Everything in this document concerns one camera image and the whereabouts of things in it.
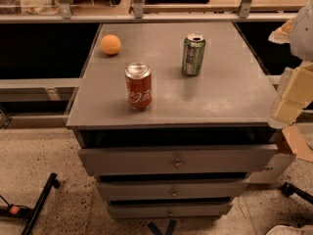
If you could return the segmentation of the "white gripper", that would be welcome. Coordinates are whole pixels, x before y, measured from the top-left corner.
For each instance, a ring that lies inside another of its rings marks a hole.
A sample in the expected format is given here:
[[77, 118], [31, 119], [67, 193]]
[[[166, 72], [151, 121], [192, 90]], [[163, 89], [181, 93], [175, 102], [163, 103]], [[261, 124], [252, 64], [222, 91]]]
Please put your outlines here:
[[292, 125], [313, 102], [313, 0], [271, 32], [268, 40], [277, 44], [291, 43], [291, 53], [303, 62], [281, 75], [277, 97], [273, 101], [268, 123], [276, 129]]

